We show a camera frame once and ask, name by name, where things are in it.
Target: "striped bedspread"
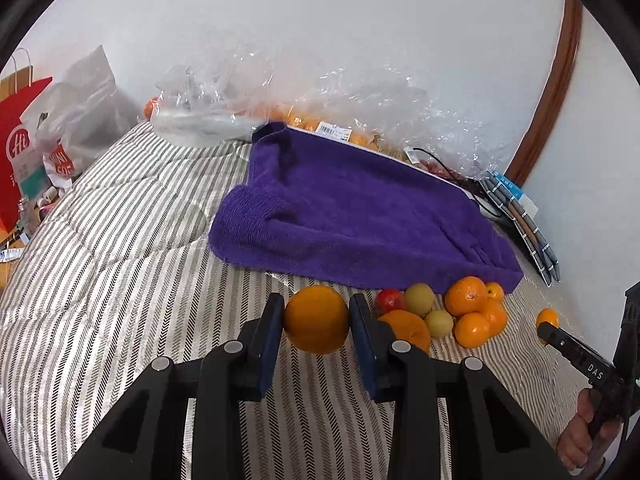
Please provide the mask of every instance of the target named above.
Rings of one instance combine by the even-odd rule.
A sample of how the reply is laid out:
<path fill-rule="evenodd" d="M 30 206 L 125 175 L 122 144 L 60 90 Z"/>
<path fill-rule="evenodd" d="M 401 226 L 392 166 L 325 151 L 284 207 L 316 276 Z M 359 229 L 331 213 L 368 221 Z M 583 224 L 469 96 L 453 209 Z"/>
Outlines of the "striped bedspread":
<path fill-rule="evenodd" d="M 251 145 L 176 148 L 139 124 L 75 184 L 46 219 L 0 298 L 0 414 L 34 478 L 57 478 L 73 453 L 156 356 L 203 357 L 260 316 L 270 292 L 287 301 L 314 280 L 228 265 L 207 248 L 223 196 L 246 176 Z M 579 377 L 537 341 L 545 287 L 525 279 L 506 300 L 507 330 L 477 351 L 451 338 L 432 356 L 481 358 L 551 443 L 575 412 Z M 348 300 L 360 292 L 334 285 Z M 372 303 L 375 290 L 364 290 Z M 185 432 L 190 477 L 194 402 Z M 449 434 L 440 405 L 442 477 Z M 370 402 L 351 337 L 313 356 L 280 346 L 273 387 L 241 406 L 247 478 L 383 479 L 394 411 Z"/>

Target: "orange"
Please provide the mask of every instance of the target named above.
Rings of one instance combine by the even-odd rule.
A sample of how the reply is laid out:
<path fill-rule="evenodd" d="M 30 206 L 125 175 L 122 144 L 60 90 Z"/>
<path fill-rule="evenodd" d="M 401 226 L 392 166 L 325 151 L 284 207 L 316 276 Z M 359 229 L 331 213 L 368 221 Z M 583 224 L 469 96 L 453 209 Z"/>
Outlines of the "orange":
<path fill-rule="evenodd" d="M 489 298 L 496 301 L 504 300 L 504 291 L 499 283 L 489 282 L 486 284 L 486 294 Z"/>
<path fill-rule="evenodd" d="M 308 132 L 314 132 L 318 129 L 319 125 L 320 125 L 320 119 L 318 119 L 317 117 L 307 117 L 302 119 L 302 124 L 300 124 L 300 128 Z"/>
<path fill-rule="evenodd" d="M 486 300 L 486 287 L 480 278 L 467 276 L 451 285 L 444 295 L 444 305 L 452 316 L 477 312 Z"/>
<path fill-rule="evenodd" d="M 293 126 L 294 128 L 301 128 L 303 121 L 304 119 L 297 115 L 290 115 L 289 118 L 287 118 L 287 124 L 289 126 Z"/>
<path fill-rule="evenodd" d="M 362 132 L 352 132 L 349 136 L 349 142 L 366 148 L 371 143 L 371 138 Z"/>
<path fill-rule="evenodd" d="M 146 102 L 146 105 L 145 105 L 145 117 L 146 117 L 147 121 L 149 119 L 151 119 L 151 115 L 154 112 L 154 107 L 155 107 L 157 102 L 158 102 L 158 98 L 157 97 L 152 97 L 151 99 L 149 99 L 149 101 Z"/>
<path fill-rule="evenodd" d="M 500 301 L 493 298 L 487 298 L 484 305 L 480 309 L 486 320 L 489 322 L 490 336 L 498 335 L 507 326 L 507 310 Z"/>
<path fill-rule="evenodd" d="M 283 123 L 285 123 L 287 122 L 287 117 L 289 116 L 289 109 L 289 107 L 285 106 L 274 106 L 269 112 L 269 119 L 271 121 L 282 121 Z"/>
<path fill-rule="evenodd" d="M 258 103 L 255 106 L 251 106 L 247 104 L 248 110 L 247 112 L 253 118 L 268 121 L 271 118 L 271 105 L 265 102 Z"/>
<path fill-rule="evenodd" d="M 543 310 L 540 311 L 540 313 L 538 314 L 538 317 L 536 318 L 536 329 L 538 329 L 540 324 L 544 323 L 545 321 L 548 323 L 551 323 L 556 328 L 560 326 L 558 313 L 552 308 L 544 308 Z"/>
<path fill-rule="evenodd" d="M 408 341 L 429 355 L 431 334 L 429 334 L 429 329 L 420 316 L 416 316 L 407 310 L 391 310 L 378 319 L 389 323 L 398 339 Z"/>
<path fill-rule="evenodd" d="M 453 333 L 460 346 L 477 348 L 491 337 L 491 326 L 482 314 L 469 312 L 458 320 Z"/>
<path fill-rule="evenodd" d="M 312 285 L 295 293 L 282 317 L 293 346 L 311 354 L 330 354 L 349 333 L 349 313 L 340 294 L 330 286 Z"/>

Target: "bottle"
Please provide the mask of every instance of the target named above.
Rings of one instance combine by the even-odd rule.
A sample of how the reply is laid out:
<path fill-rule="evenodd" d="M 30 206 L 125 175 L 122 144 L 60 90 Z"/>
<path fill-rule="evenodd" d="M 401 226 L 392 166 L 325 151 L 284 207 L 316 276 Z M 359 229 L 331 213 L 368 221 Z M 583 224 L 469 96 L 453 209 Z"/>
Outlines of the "bottle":
<path fill-rule="evenodd" d="M 38 228 L 38 218 L 35 214 L 33 203 L 28 198 L 22 197 L 18 202 L 18 213 L 20 214 L 18 224 L 30 240 Z"/>

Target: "plastic wrap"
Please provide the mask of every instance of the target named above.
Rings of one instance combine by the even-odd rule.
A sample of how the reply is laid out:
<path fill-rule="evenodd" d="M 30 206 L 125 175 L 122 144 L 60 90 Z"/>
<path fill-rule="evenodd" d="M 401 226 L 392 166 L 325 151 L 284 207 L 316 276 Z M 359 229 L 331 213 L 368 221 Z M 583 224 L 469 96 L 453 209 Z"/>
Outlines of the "plastic wrap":
<path fill-rule="evenodd" d="M 215 59 L 175 66 L 158 84 L 150 120 L 173 144 L 204 148 L 227 139 L 250 140 L 267 121 L 284 121 L 428 171 L 437 172 L 438 165 L 422 153 L 422 160 L 410 160 L 405 149 L 423 148 L 473 178 L 500 163 L 502 147 L 482 138 L 481 121 L 460 110 L 441 110 L 398 69 L 351 62 L 321 73 L 312 62 L 300 59 L 296 66 L 244 44 L 213 51 Z M 300 67 L 306 63 L 311 70 Z"/>

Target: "screw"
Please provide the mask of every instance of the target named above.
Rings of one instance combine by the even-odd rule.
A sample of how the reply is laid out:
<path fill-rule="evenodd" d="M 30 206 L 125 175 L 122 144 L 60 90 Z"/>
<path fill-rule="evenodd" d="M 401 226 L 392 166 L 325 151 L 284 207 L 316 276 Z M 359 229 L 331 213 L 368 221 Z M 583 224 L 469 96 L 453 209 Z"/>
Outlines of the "screw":
<path fill-rule="evenodd" d="M 242 342 L 234 339 L 225 343 L 225 352 L 228 354 L 237 354 L 242 350 Z"/>
<path fill-rule="evenodd" d="M 166 370 L 169 367 L 170 361 L 168 357 L 156 357 L 153 361 L 151 361 L 151 367 L 157 372 L 161 372 L 162 370 Z"/>
<path fill-rule="evenodd" d="M 467 357 L 465 359 L 465 366 L 469 368 L 469 370 L 477 372 L 482 369 L 482 361 L 477 357 Z"/>
<path fill-rule="evenodd" d="M 391 348 L 399 354 L 406 354 L 409 350 L 411 350 L 411 345 L 407 341 L 396 339 L 391 343 Z"/>

